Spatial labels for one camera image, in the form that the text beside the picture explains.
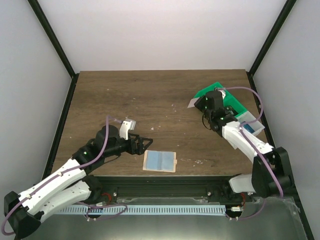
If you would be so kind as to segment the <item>white red card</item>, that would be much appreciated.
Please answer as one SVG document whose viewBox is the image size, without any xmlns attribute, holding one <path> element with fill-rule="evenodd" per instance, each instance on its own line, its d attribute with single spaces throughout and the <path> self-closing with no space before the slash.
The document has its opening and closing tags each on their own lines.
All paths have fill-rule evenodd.
<svg viewBox="0 0 320 240">
<path fill-rule="evenodd" d="M 188 106 L 187 106 L 187 108 L 193 108 L 198 99 L 199 99 L 198 97 L 191 99 L 189 104 L 188 104 Z"/>
</svg>

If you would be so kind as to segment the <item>beige leather card holder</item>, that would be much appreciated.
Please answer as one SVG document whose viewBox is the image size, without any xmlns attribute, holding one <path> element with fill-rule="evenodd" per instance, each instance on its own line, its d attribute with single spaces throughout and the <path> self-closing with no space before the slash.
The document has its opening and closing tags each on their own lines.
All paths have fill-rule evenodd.
<svg viewBox="0 0 320 240">
<path fill-rule="evenodd" d="M 143 171 L 175 173 L 177 154 L 172 151 L 146 150 L 143 157 Z"/>
</svg>

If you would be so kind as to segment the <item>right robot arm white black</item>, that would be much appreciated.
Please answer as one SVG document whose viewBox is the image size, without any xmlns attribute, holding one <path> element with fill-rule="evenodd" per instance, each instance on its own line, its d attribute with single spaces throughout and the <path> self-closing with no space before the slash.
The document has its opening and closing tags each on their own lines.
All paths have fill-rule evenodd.
<svg viewBox="0 0 320 240">
<path fill-rule="evenodd" d="M 240 174 L 229 180 L 234 193 L 254 193 L 259 197 L 284 196 L 294 185 L 289 154 L 283 147 L 275 148 L 263 142 L 246 128 L 224 106 L 222 89 L 215 89 L 199 97 L 194 106 L 207 120 L 209 129 L 239 149 L 251 162 L 252 173 Z"/>
</svg>

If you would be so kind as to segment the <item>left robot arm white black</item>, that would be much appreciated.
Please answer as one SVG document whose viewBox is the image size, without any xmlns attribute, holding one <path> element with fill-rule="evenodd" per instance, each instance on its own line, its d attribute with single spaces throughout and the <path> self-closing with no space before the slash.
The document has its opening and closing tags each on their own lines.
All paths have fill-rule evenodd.
<svg viewBox="0 0 320 240">
<path fill-rule="evenodd" d="M 104 165 L 105 159 L 122 153 L 142 155 L 153 139 L 130 133 L 125 121 L 120 128 L 105 125 L 80 147 L 67 162 L 41 182 L 20 193 L 9 192 L 4 197 L 4 221 L 1 233 L 5 236 L 6 224 L 19 239 L 34 233 L 51 215 L 63 208 L 81 202 L 93 203 L 102 194 L 102 184 L 91 173 Z"/>
</svg>

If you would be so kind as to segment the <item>green plastic bin middle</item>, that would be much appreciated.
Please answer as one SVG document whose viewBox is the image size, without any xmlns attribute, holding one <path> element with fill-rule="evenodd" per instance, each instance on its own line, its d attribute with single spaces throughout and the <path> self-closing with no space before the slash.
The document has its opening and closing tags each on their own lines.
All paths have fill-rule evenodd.
<svg viewBox="0 0 320 240">
<path fill-rule="evenodd" d="M 238 115 L 235 116 L 236 118 L 248 111 L 233 95 L 231 95 L 230 98 L 225 98 L 223 100 L 223 105 L 225 108 L 228 106 L 234 108 L 238 113 Z"/>
</svg>

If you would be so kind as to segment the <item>green plastic bin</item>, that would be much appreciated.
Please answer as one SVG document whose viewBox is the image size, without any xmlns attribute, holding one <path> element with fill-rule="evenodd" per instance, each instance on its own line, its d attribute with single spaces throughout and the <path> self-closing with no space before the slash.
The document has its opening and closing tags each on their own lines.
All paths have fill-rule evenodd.
<svg viewBox="0 0 320 240">
<path fill-rule="evenodd" d="M 235 116 L 236 118 L 248 111 L 233 95 L 231 95 L 230 98 L 225 98 L 223 100 L 223 105 L 225 108 L 228 106 L 234 108 L 238 113 L 238 115 Z"/>
<path fill-rule="evenodd" d="M 200 98 L 200 97 L 204 96 L 207 92 L 213 91 L 215 89 L 218 89 L 222 93 L 223 99 L 230 98 L 232 96 L 231 93 L 229 91 L 227 91 L 226 89 L 224 89 L 222 84 L 217 81 L 217 82 L 203 88 L 202 90 L 198 91 L 193 98 L 194 99 Z"/>
</svg>

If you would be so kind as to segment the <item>white plastic bin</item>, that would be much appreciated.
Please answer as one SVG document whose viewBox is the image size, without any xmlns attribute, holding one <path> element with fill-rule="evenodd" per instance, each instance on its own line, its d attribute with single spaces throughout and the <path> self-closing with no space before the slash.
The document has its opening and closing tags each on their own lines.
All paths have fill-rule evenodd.
<svg viewBox="0 0 320 240">
<path fill-rule="evenodd" d="M 256 119 L 256 117 L 251 114 L 250 111 L 247 111 L 246 113 L 236 118 L 240 123 L 250 122 Z M 249 125 L 255 130 L 255 132 L 252 133 L 254 136 L 258 136 L 262 132 L 262 130 L 265 129 L 265 126 L 259 120 L 254 123 L 249 123 Z"/>
</svg>

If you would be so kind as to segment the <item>metal sheet front panel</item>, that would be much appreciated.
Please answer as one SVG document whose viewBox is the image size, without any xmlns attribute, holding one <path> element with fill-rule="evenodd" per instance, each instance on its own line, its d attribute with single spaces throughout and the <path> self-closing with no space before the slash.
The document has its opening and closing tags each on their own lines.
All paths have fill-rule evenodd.
<svg viewBox="0 0 320 240">
<path fill-rule="evenodd" d="M 245 220 L 204 215 L 121 215 L 87 222 L 80 215 L 54 215 L 30 240 L 308 240 L 299 210 L 269 199 Z"/>
</svg>

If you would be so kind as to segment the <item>black frame side rail right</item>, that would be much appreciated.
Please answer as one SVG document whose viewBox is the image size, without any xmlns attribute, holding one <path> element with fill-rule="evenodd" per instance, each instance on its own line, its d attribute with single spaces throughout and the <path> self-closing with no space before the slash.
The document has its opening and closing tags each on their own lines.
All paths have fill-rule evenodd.
<svg viewBox="0 0 320 240">
<path fill-rule="evenodd" d="M 258 93 L 253 76 L 249 72 L 246 72 L 246 75 L 247 75 L 247 78 L 248 78 L 248 82 L 249 82 L 250 88 L 252 90 L 254 90 L 256 93 Z M 253 97 L 254 97 L 255 104 L 256 104 L 256 107 L 258 109 L 258 112 L 260 113 L 260 111 L 262 109 L 260 100 L 258 99 L 258 97 L 255 94 L 253 94 Z M 262 111 L 262 116 L 260 118 L 260 121 L 261 121 L 262 125 L 264 126 L 264 134 L 266 136 L 267 142 L 270 145 L 275 147 L 276 145 L 275 145 L 272 133 L 270 131 L 268 120 L 266 118 L 264 110 Z"/>
</svg>

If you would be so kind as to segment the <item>black frame side rail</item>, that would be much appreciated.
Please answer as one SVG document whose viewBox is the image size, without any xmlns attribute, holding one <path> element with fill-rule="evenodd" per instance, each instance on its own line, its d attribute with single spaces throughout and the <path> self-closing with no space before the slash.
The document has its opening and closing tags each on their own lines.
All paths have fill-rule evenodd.
<svg viewBox="0 0 320 240">
<path fill-rule="evenodd" d="M 248 78 L 248 82 L 249 82 L 250 88 L 252 90 L 254 90 L 256 93 L 258 93 L 253 76 L 249 72 L 246 72 L 246 75 L 247 75 L 247 78 Z M 256 107 L 258 109 L 258 112 L 260 113 L 260 111 L 262 109 L 260 100 L 258 99 L 258 97 L 255 94 L 253 94 L 253 97 L 254 97 L 255 104 L 256 104 Z M 272 133 L 270 131 L 268 120 L 266 118 L 264 110 L 262 111 L 262 116 L 260 118 L 260 121 L 261 121 L 262 125 L 264 126 L 264 134 L 266 136 L 267 142 L 270 145 L 275 147 L 276 145 L 275 145 Z"/>
<path fill-rule="evenodd" d="M 79 75 L 80 74 L 77 73 L 71 79 L 71 82 L 70 82 L 70 85 L 69 85 L 69 89 L 68 89 L 68 92 L 67 92 L 67 95 L 66 95 L 66 99 L 64 101 L 64 105 L 63 105 L 63 108 L 62 108 L 62 112 L 61 112 L 61 115 L 60 115 L 60 118 L 59 118 L 59 122 L 58 122 L 58 125 L 57 125 L 57 129 L 56 129 L 56 132 L 55 132 L 55 135 L 54 135 L 54 138 L 53 138 L 53 142 L 52 142 L 52 145 L 51 145 L 51 148 L 50 148 L 48 159 L 47 159 L 47 162 L 46 162 L 46 165 L 45 165 L 45 168 L 44 168 L 44 172 L 43 172 L 43 175 L 42 175 L 42 180 L 44 180 L 46 177 L 48 177 L 52 173 L 52 169 L 53 169 L 54 162 L 55 162 L 55 159 L 56 159 L 56 155 L 57 155 L 57 152 L 58 152 L 58 148 L 59 148 L 59 144 L 60 144 L 60 141 L 61 141 L 61 137 L 62 137 L 62 134 L 63 134 L 64 127 L 65 127 L 66 119 L 67 119 L 67 116 L 68 116 L 68 113 L 69 113 L 70 105 L 71 105 L 71 102 L 72 102 L 72 99 L 73 99 L 73 96 L 74 96 L 74 92 L 75 92 L 75 89 L 76 89 L 76 85 L 77 85 L 77 82 L 78 82 L 78 79 L 79 79 Z"/>
</svg>

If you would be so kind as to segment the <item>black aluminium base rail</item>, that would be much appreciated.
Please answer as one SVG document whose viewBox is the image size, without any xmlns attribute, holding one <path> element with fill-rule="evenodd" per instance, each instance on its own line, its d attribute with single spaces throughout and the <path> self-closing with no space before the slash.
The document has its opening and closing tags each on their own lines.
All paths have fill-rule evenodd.
<svg viewBox="0 0 320 240">
<path fill-rule="evenodd" d="M 237 204 L 243 198 L 232 191 L 230 176 L 98 176 L 89 177 L 91 194 L 84 202 L 111 203 L 135 198 L 195 198 Z"/>
</svg>

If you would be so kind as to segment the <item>black frame side rail left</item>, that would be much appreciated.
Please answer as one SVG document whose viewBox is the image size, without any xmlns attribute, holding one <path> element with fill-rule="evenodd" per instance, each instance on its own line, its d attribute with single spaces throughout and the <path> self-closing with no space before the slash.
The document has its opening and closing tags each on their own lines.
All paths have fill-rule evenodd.
<svg viewBox="0 0 320 240">
<path fill-rule="evenodd" d="M 62 134 L 63 134 L 64 127 L 65 127 L 66 119 L 67 119 L 67 116 L 68 116 L 68 113 L 69 113 L 70 105 L 71 105 L 71 102 L 72 102 L 72 99 L 73 99 L 73 96 L 74 96 L 74 92 L 75 92 L 75 89 L 76 89 L 76 85 L 77 85 L 77 82 L 78 82 L 78 79 L 79 79 L 79 75 L 80 74 L 77 73 L 71 79 L 71 82 L 70 82 L 70 85 L 69 85 L 69 89 L 68 89 L 68 92 L 67 92 L 67 95 L 66 95 L 66 99 L 64 101 L 64 105 L 63 105 L 63 108 L 62 108 L 62 112 L 61 112 L 61 115 L 60 115 L 60 118 L 59 118 L 59 122 L 58 122 L 58 125 L 57 125 L 57 129 L 56 129 L 56 132 L 55 132 L 55 135 L 54 135 L 54 138 L 53 138 L 53 142 L 52 142 L 52 145 L 51 145 L 51 148 L 50 148 L 48 159 L 47 159 L 47 162 L 46 162 L 46 165 L 45 165 L 45 168 L 44 168 L 44 172 L 43 172 L 43 175 L 42 175 L 42 180 L 44 180 L 46 177 L 48 177 L 52 173 L 52 169 L 53 169 L 54 162 L 55 162 L 55 159 L 56 159 L 56 155 L 57 155 L 57 152 L 58 152 L 58 148 L 59 148 L 59 144 L 60 144 L 60 141 L 61 141 L 61 137 L 62 137 Z"/>
</svg>

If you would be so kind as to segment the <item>black frame post right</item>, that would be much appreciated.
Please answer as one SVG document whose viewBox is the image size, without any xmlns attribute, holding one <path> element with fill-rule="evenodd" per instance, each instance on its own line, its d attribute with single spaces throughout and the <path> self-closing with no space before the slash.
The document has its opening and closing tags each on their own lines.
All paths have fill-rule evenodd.
<svg viewBox="0 0 320 240">
<path fill-rule="evenodd" d="M 294 8 L 297 0 L 286 0 L 280 13 L 278 14 L 270 32 L 268 33 L 259 53 L 257 54 L 250 70 L 248 73 L 251 76 L 254 76 L 257 72 L 258 68 L 260 67 L 263 59 L 267 55 L 270 47 L 272 46 L 274 40 L 276 39 L 278 33 L 280 32 L 283 24 L 285 23 L 287 17 L 291 13 L 292 9 Z"/>
</svg>

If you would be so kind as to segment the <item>black frame post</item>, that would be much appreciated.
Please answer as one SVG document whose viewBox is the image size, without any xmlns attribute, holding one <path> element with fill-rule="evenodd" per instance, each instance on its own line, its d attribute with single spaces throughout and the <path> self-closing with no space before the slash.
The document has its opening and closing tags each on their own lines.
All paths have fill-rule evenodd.
<svg viewBox="0 0 320 240">
<path fill-rule="evenodd" d="M 47 19 L 40 3 L 38 0 L 27 0 L 30 7 L 32 8 L 35 16 L 37 17 L 40 25 L 42 26 L 43 30 L 45 31 L 48 39 L 50 40 L 53 48 L 55 49 L 58 57 L 60 58 L 62 64 L 64 65 L 66 71 L 68 72 L 69 76 L 73 79 L 76 76 L 76 73 L 65 53 L 63 50 L 49 20 Z"/>
<path fill-rule="evenodd" d="M 274 40 L 276 39 L 278 33 L 280 32 L 283 24 L 285 23 L 287 17 L 291 13 L 292 9 L 294 8 L 297 0 L 286 0 L 280 13 L 278 14 L 270 32 L 268 33 L 259 53 L 257 54 L 250 70 L 248 73 L 251 76 L 254 76 L 257 72 L 258 68 L 260 67 L 263 59 L 267 55 L 270 47 L 272 46 Z"/>
</svg>

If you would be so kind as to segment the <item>black frame post left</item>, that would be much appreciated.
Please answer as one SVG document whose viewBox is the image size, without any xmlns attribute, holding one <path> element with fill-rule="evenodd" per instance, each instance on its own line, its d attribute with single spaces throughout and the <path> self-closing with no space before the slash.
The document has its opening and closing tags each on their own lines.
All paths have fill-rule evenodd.
<svg viewBox="0 0 320 240">
<path fill-rule="evenodd" d="M 30 7 L 32 8 L 35 16 L 37 17 L 40 25 L 42 26 L 43 30 L 45 31 L 48 39 L 50 40 L 53 48 L 55 49 L 58 57 L 60 58 L 62 64 L 64 65 L 66 71 L 68 72 L 69 76 L 73 79 L 76 76 L 76 73 L 65 53 L 63 50 L 49 20 L 47 19 L 40 3 L 38 0 L 27 0 Z"/>
</svg>

